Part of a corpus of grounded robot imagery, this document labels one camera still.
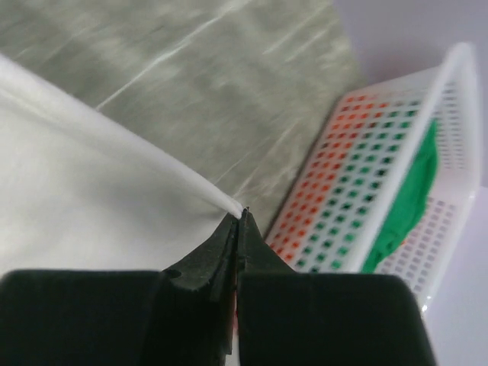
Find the gray surface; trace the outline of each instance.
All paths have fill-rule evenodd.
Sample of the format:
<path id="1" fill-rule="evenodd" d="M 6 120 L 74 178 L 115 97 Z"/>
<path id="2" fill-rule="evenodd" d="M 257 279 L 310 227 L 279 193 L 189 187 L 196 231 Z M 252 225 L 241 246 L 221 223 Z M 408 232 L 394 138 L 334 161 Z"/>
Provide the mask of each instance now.
<path id="1" fill-rule="evenodd" d="M 262 230 L 360 83 L 329 0 L 1 0 L 0 52 L 249 205 Z"/>
<path id="2" fill-rule="evenodd" d="M 477 48 L 482 95 L 483 145 L 488 144 L 488 42 L 486 0 L 335 0 L 365 75 L 382 82 L 437 66 L 457 42 Z M 482 184 L 488 187 L 488 149 Z"/>

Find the white cloth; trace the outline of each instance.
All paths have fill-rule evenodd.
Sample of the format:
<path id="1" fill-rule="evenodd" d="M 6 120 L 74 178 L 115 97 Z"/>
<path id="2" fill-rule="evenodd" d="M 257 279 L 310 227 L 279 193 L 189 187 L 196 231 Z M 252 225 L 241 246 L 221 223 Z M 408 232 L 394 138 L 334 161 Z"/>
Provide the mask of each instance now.
<path id="1" fill-rule="evenodd" d="M 162 150 L 0 57 L 0 275 L 164 269 L 241 211 Z"/>

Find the laundry basket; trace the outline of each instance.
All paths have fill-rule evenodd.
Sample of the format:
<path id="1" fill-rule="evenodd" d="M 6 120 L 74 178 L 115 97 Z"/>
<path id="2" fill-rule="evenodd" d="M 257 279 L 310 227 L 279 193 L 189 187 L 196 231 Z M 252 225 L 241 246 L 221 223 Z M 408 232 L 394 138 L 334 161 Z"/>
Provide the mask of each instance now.
<path id="1" fill-rule="evenodd" d="M 438 172 L 421 222 L 376 272 L 403 278 L 422 310 L 480 186 L 480 112 L 471 46 L 435 69 L 347 94 L 316 142 L 267 243 L 300 272 L 357 272 L 430 123 Z"/>

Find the gray floor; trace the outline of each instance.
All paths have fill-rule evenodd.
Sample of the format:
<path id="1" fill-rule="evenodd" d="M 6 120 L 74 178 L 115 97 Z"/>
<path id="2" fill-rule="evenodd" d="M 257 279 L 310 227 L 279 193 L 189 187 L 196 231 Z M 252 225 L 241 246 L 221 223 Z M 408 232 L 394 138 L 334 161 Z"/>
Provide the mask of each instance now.
<path id="1" fill-rule="evenodd" d="M 361 84 L 330 0 L 0 0 L 0 52 L 275 214 Z"/>

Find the green fabric in basket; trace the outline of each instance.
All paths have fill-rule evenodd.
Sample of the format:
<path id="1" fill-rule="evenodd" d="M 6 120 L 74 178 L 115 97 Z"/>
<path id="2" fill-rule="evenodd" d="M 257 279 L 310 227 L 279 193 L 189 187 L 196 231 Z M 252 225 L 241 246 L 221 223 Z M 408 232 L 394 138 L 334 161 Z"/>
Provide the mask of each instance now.
<path id="1" fill-rule="evenodd" d="M 371 273 L 393 253 L 425 212 L 427 197 L 437 171 L 435 120 L 413 160 L 405 181 L 398 191 L 383 227 L 378 234 L 362 272 Z"/>

